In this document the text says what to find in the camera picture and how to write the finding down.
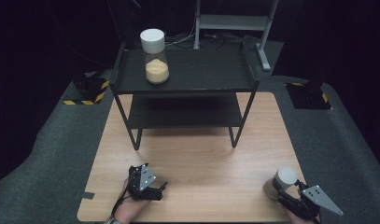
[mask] shelf leg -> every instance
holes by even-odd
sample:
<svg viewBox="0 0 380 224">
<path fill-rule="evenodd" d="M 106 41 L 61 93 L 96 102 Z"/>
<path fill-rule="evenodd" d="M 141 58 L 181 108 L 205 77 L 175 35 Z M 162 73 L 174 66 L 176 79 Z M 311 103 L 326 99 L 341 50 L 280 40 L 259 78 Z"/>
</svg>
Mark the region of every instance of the shelf leg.
<svg viewBox="0 0 380 224">
<path fill-rule="evenodd" d="M 123 122 L 125 123 L 126 130 L 128 131 L 129 137 L 131 138 L 132 145 L 134 145 L 134 150 L 138 150 L 140 148 L 140 140 L 141 140 L 141 135 L 143 133 L 143 130 L 139 129 L 137 131 L 137 137 L 136 139 L 134 139 L 134 134 L 132 133 L 132 130 L 129 127 L 128 118 L 126 117 L 125 110 L 123 109 L 122 102 L 120 101 L 120 97 L 116 92 L 115 85 L 114 84 L 110 85 L 110 89 L 113 92 L 114 99 L 116 100 Z"/>
<path fill-rule="evenodd" d="M 237 144 L 238 144 L 238 142 L 239 142 L 240 135 L 242 134 L 243 128 L 245 127 L 247 115 L 250 112 L 250 108 L 251 108 L 251 105 L 253 104 L 255 96 L 256 96 L 256 92 L 255 91 L 251 92 L 250 97 L 248 98 L 248 102 L 247 102 L 247 106 L 246 106 L 246 109 L 245 109 L 245 113 L 244 113 L 244 115 L 242 117 L 242 122 L 240 124 L 239 130 L 238 130 L 238 132 L 236 134 L 236 137 L 234 139 L 233 139 L 232 127 L 229 127 L 232 147 L 236 147 Z"/>
<path fill-rule="evenodd" d="M 257 44 L 257 51 L 260 55 L 260 60 L 262 63 L 262 68 L 264 71 L 271 71 L 271 66 L 268 63 L 268 59 L 266 58 L 264 47 L 266 40 L 268 38 L 269 31 L 271 30 L 272 22 L 274 21 L 274 12 L 276 11 L 277 4 L 279 0 L 274 0 L 271 6 L 271 10 L 269 11 L 268 21 L 265 24 L 265 30 L 262 33 L 261 43 Z"/>
<path fill-rule="evenodd" d="M 196 0 L 196 15 L 195 15 L 195 43 L 194 49 L 199 48 L 199 34 L 200 34 L 200 19 L 201 19 L 201 0 Z"/>
</svg>

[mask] cable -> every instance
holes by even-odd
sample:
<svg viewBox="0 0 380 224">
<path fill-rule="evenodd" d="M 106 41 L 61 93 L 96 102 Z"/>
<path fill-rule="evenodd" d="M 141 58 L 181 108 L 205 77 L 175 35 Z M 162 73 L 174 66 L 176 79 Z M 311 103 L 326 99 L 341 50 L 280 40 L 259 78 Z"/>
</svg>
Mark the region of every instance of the cable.
<svg viewBox="0 0 380 224">
<path fill-rule="evenodd" d="M 175 36 L 167 36 L 166 38 L 167 39 L 170 39 L 169 41 L 167 41 L 166 43 L 169 43 L 168 45 L 174 45 L 174 46 L 176 46 L 176 47 L 178 47 L 178 48 L 180 48 L 180 49 L 191 49 L 191 48 L 193 48 L 193 44 L 190 44 L 190 46 L 189 47 L 184 47 L 184 46 L 180 46 L 180 45 L 178 45 L 179 43 L 192 43 L 192 39 L 189 39 L 189 37 L 191 37 L 191 36 L 194 36 L 194 34 L 192 34 L 192 35 L 189 35 L 189 36 L 187 36 L 186 38 L 184 38 L 184 39 L 181 39 L 181 38 L 183 38 L 183 36 L 182 35 L 175 35 Z"/>
<path fill-rule="evenodd" d="M 219 8 L 219 5 L 221 5 L 221 2 L 222 2 L 222 0 L 219 0 L 219 2 L 218 2 L 218 4 L 217 4 L 217 6 L 216 6 L 216 8 L 214 9 L 214 11 L 213 11 L 213 15 L 214 14 L 216 14 L 216 11 L 217 11 L 217 9 Z"/>
<path fill-rule="evenodd" d="M 112 11 L 112 7 L 111 7 L 111 4 L 110 4 L 110 1 L 109 0 L 106 0 L 106 1 L 107 1 L 107 4 L 108 4 L 108 9 L 110 10 L 111 19 L 113 20 L 114 27 L 116 28 L 118 39 L 121 41 L 122 37 L 120 36 L 120 31 L 118 29 L 118 25 L 117 25 L 117 23 L 116 23 L 116 21 L 114 19 L 114 15 L 113 15 L 113 11 Z"/>
<path fill-rule="evenodd" d="M 50 11 L 50 14 L 52 15 L 53 19 L 54 19 L 55 22 L 56 22 L 56 25 L 58 26 L 59 30 L 60 30 L 61 33 L 62 33 L 63 39 L 64 39 L 64 41 L 65 41 L 67 47 L 70 48 L 71 51 L 73 51 L 74 53 L 76 53 L 76 55 L 78 55 L 78 56 L 80 56 L 80 57 L 82 57 L 82 58 L 84 58 L 84 59 L 86 59 L 86 60 L 88 60 L 88 61 L 90 61 L 90 62 L 98 63 L 98 64 L 100 64 L 100 65 L 102 65 L 102 66 L 106 66 L 106 67 L 109 67 L 109 68 L 112 68 L 112 67 L 113 67 L 113 65 L 97 62 L 97 61 L 95 61 L 95 60 L 93 60 L 93 59 L 91 59 L 91 58 L 89 58 L 89 57 L 87 57 L 87 56 L 85 56 L 85 55 L 79 53 L 78 51 L 74 50 L 74 49 L 71 47 L 70 43 L 68 42 L 67 36 L 65 35 L 64 30 L 63 30 L 61 24 L 58 22 L 58 19 L 56 18 L 55 14 L 53 13 L 53 10 L 52 10 L 52 7 L 51 7 L 50 4 L 49 4 L 49 1 L 48 1 L 48 0 L 45 0 L 45 1 L 46 1 L 46 3 L 47 3 L 48 9 L 49 9 L 49 11 Z"/>
<path fill-rule="evenodd" d="M 196 23 L 196 6 L 195 6 L 195 15 L 194 15 L 194 18 L 193 18 L 193 24 L 192 24 L 192 29 L 190 30 L 190 34 L 179 40 L 179 41 L 176 41 L 176 42 L 173 42 L 173 43 L 169 43 L 169 44 L 166 44 L 166 46 L 170 46 L 170 45 L 175 45 L 175 44 L 178 44 L 178 43 L 181 43 L 181 42 L 184 42 L 185 40 L 187 40 L 188 38 L 192 37 L 194 34 L 192 33 L 193 30 L 195 29 L 195 23 Z"/>
<path fill-rule="evenodd" d="M 118 207 L 123 203 L 123 201 L 129 197 L 131 197 L 131 195 L 127 196 L 127 197 L 124 197 L 125 194 L 126 194 L 126 191 L 128 191 L 128 185 L 126 185 L 126 188 L 125 190 L 122 192 L 122 195 L 117 199 L 116 203 L 114 204 L 114 207 L 111 211 L 111 216 L 114 216 L 115 212 L 117 211 Z"/>
<path fill-rule="evenodd" d="M 207 37 L 209 37 L 207 39 L 208 42 L 220 43 L 220 45 L 217 46 L 216 49 L 221 48 L 222 46 L 224 46 L 227 43 L 229 43 L 229 44 L 240 44 L 241 42 L 248 39 L 248 37 L 241 38 L 241 37 L 236 36 L 236 35 L 230 35 L 230 34 L 225 34 L 225 33 L 214 33 L 213 35 L 208 35 Z"/>
</svg>

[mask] human hand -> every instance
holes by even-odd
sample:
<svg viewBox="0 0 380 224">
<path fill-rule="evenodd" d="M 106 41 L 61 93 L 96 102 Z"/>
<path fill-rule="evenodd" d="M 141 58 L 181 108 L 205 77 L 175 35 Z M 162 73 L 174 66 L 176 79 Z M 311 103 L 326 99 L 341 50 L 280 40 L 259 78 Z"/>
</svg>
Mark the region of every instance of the human hand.
<svg viewBox="0 0 380 224">
<path fill-rule="evenodd" d="M 285 207 L 283 204 L 282 208 L 288 215 L 289 220 L 292 224 L 315 224 L 312 220 L 303 220 L 302 218 L 295 216 L 295 214 L 288 210 L 287 207 Z M 320 214 L 317 215 L 316 219 L 318 222 L 320 222 Z"/>
<path fill-rule="evenodd" d="M 122 196 L 123 191 L 128 185 L 128 178 L 123 184 L 122 192 L 120 193 L 119 198 Z M 114 218 L 119 221 L 121 224 L 129 224 L 131 221 L 137 217 L 137 215 L 151 202 L 151 200 L 134 200 L 130 196 L 130 193 L 126 191 L 122 204 L 117 208 L 114 213 Z"/>
</svg>

